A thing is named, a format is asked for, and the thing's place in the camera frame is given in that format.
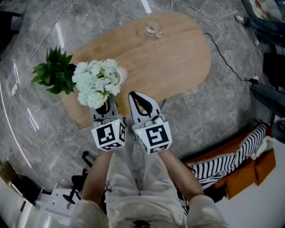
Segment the oval table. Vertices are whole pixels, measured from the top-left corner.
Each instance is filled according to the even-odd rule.
[[[145,35],[145,23],[156,19],[163,35]],[[157,101],[197,87],[210,70],[209,47],[202,30],[188,16],[167,12],[117,27],[73,53],[71,62],[115,59],[128,72],[128,78],[115,97],[119,113],[130,114],[128,94],[139,91]],[[92,124],[90,108],[77,100],[78,91],[60,94],[72,119],[82,127]]]

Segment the white hydrangea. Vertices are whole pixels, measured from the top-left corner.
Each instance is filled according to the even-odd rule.
[[[120,86],[118,85],[108,84],[105,86],[105,89],[111,94],[114,94],[114,96],[120,92]]]
[[[103,70],[111,70],[113,73],[115,73],[116,69],[118,68],[118,64],[114,59],[106,59],[102,63],[102,69]]]
[[[100,108],[104,102],[104,96],[100,92],[91,93],[86,99],[87,105],[92,109]]]
[[[74,71],[72,81],[79,91],[79,103],[93,109],[100,108],[110,94],[120,92],[118,78],[115,75],[118,64],[113,59],[80,62]]]

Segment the glass cup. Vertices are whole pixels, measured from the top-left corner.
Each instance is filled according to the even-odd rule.
[[[159,38],[160,35],[163,35],[161,32],[161,24],[158,20],[149,20],[146,22],[146,35],[148,37]]]

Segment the fiducial marker cube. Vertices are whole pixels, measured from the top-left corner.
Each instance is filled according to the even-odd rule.
[[[120,119],[91,130],[98,149],[110,151],[125,146],[126,126]]]
[[[166,150],[172,144],[168,122],[135,130],[137,140],[147,154]]]

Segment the gray marble floor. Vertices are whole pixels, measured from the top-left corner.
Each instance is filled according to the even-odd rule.
[[[0,62],[1,91],[6,108],[16,71],[22,71],[69,2],[4,0],[0,5],[0,10],[23,14],[22,18],[13,21],[13,26],[20,26],[20,34],[13,37]],[[185,2],[211,17],[216,14],[208,0]],[[247,15],[241,0],[213,2],[220,10],[215,21],[183,5],[175,5],[174,11],[190,16],[205,33],[212,34],[221,53],[241,78],[257,74],[263,83],[268,84],[262,74],[262,63],[263,52],[268,52],[269,47],[262,45],[256,48],[253,44],[254,31],[234,20],[235,14]],[[148,0],[148,3],[152,14],[170,9],[170,0]],[[63,49],[72,53],[98,35],[147,15],[140,0],[73,0],[60,17],[57,27],[62,33]],[[240,82],[225,65],[209,37],[207,41],[212,65],[205,82],[195,90],[168,99],[162,108],[171,126],[172,150],[179,157],[196,153],[227,138],[251,118],[268,122],[271,115],[249,94],[248,83]],[[10,101],[8,120],[5,120],[2,105],[0,108],[0,160],[8,159],[17,172],[29,176],[48,190],[56,183],[69,187],[70,177],[79,175],[86,166],[81,159],[82,152],[97,153],[90,128],[82,129],[69,118],[59,96],[30,83],[32,67],[45,61],[47,48],[55,45],[60,45],[56,26],[20,76],[17,97]],[[28,108],[39,125],[37,131],[30,124]],[[143,159],[136,143],[132,166],[136,177],[141,177]]]

